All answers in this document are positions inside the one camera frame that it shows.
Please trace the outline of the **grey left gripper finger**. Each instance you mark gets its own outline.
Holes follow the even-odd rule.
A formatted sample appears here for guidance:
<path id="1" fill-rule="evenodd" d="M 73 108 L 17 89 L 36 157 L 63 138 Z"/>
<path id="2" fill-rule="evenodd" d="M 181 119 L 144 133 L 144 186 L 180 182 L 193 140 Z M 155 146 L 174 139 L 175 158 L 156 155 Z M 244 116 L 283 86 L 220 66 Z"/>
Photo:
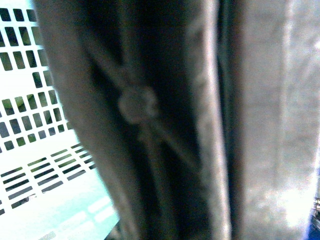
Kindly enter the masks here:
<path id="1" fill-rule="evenodd" d="M 223 0 L 232 238 L 304 240 L 320 168 L 320 3 Z"/>

